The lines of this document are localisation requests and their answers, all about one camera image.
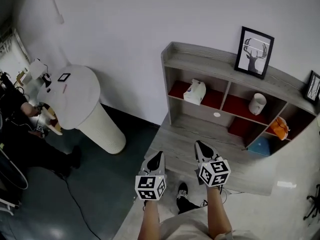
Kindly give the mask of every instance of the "white device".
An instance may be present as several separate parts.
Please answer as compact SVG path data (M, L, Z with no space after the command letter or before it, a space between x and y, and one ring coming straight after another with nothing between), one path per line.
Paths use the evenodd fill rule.
M183 99L187 102L200 105L206 95L206 85L196 79L192 79L192 84L183 94Z
M43 72L47 70L47 66L44 65L39 59L35 59L29 66L29 71L33 79L41 77Z
M165 155L159 151L143 161L139 175L135 177L135 191L140 200L158 201L166 187Z
M197 140L194 144L195 157L198 160L198 177L208 186L224 185L230 176L228 161L219 156L218 151Z

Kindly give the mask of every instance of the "black sneaker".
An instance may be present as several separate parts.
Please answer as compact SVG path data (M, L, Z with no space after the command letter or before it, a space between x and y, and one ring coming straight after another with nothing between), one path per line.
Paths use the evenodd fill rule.
M185 182L182 182L178 188L178 195L176 196L177 199L184 197L187 198L188 196L188 186Z

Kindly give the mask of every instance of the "black chair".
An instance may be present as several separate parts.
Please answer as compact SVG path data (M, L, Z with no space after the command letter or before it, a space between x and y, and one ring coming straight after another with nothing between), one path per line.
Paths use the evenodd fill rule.
M312 215L312 218L316 217L319 212L319 209L320 209L320 196L319 196L319 189L320 188L319 187L320 187L320 184L316 185L315 196L308 195L306 197L307 200L309 200L309 199L313 200L313 207L312 207L312 210L310 211L310 213L307 216L303 217L303 220L306 220L307 218L309 218L310 215L314 212L314 210L315 210L315 213Z

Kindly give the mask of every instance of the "white round table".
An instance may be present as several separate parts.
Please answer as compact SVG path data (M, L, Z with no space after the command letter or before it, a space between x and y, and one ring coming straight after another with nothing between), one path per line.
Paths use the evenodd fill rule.
M70 76L63 82L63 74ZM51 84L42 85L38 101L48 104L62 128L78 128L111 154L122 151L126 138L99 102L100 84L95 73L86 66L70 65L50 76Z

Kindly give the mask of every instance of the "person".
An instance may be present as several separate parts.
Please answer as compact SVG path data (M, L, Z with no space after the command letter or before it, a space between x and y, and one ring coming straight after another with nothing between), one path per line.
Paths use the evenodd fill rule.
M20 170L43 167L60 178L67 178L72 167L79 168L81 151L78 146L71 154L65 154L49 145L41 132L31 130L28 118L39 115L38 107L29 104L16 89L7 90L1 98L1 148Z
M179 215L161 224L157 201L147 201L138 240L257 240L250 231L233 231L218 186L207 187L207 216L187 195L188 186L183 182L176 199Z

